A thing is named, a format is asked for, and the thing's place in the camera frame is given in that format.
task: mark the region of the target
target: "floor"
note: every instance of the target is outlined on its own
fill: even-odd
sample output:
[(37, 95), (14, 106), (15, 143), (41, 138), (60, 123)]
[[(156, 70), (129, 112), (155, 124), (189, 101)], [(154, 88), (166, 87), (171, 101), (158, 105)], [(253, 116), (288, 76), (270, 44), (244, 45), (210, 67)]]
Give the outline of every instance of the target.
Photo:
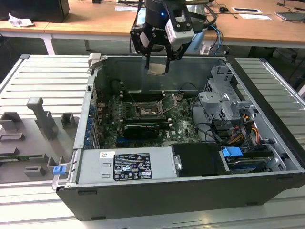
[[(103, 54), (126, 54), (129, 51), (129, 42), (117, 41), (90, 41), (92, 51), (85, 50), (83, 40), (55, 39), (54, 48), (59, 55), (88, 55), (91, 52), (101, 52)], [(250, 47), (246, 46), (228, 46), (221, 47), (222, 50), (229, 50), (229, 54), (235, 57), (247, 57)], [(270, 48), (259, 47), (256, 49), (253, 57), (267, 57), (273, 50)], [(281, 76), (288, 79), (295, 67), (305, 57), (305, 50), (295, 49), (297, 58), (292, 61), (292, 54), (289, 49), (276, 49), (273, 57), (269, 58), (269, 63), (279, 72)], [(42, 39), (33, 38), (9, 38), (0, 45), (0, 80), (8, 74), (14, 63), (21, 54), (47, 54)], [(294, 73), (290, 84), (293, 84), (298, 77), (305, 72), (305, 61)]]

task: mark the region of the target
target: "paper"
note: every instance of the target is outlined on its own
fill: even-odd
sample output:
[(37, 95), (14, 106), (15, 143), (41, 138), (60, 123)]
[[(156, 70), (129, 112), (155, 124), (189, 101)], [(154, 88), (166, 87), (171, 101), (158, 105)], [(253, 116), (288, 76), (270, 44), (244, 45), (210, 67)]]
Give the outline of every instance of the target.
[(253, 14), (243, 14), (240, 13), (239, 14), (242, 18), (244, 19), (258, 19), (258, 20), (272, 20), (271, 18), (269, 18), (268, 16), (265, 15), (253, 15)]
[(34, 23), (30, 19), (19, 19), (12, 16), (10, 13), (9, 16), (10, 16), (9, 22), (15, 27), (21, 28), (21, 27), (34, 25)]

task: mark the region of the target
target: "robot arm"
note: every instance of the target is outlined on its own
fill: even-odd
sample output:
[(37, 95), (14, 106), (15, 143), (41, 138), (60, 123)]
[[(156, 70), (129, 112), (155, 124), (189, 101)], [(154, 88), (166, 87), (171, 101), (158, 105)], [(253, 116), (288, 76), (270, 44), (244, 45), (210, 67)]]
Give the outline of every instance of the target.
[(162, 51), (167, 54), (164, 73), (169, 70), (169, 63), (182, 58), (196, 33), (216, 21), (216, 15), (207, 5), (214, 19), (206, 22), (206, 15), (189, 12), (187, 5), (203, 4), (208, 1), (185, 0), (146, 0), (146, 17), (144, 25), (136, 25), (136, 20), (130, 31), (137, 53), (146, 57), (145, 68), (149, 69), (152, 52)]

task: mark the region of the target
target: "black plastic cover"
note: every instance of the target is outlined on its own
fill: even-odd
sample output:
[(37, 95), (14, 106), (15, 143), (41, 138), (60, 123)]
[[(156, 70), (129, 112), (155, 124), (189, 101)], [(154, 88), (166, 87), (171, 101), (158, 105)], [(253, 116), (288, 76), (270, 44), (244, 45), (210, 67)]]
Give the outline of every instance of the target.
[(182, 165), (178, 176), (225, 175), (224, 164), (219, 155), (220, 150), (220, 146), (216, 143), (173, 144), (173, 154), (179, 155)]

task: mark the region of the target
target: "white sticker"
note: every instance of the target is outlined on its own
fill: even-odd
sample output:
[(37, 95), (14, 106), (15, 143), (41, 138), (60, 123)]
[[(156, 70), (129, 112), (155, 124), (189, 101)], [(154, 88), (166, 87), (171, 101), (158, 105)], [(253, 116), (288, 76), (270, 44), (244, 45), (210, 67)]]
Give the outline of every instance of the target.
[(100, 158), (113, 158), (115, 151), (101, 151)]
[(12, 161), (18, 161), (18, 159), (2, 159), (0, 162), (12, 162)]

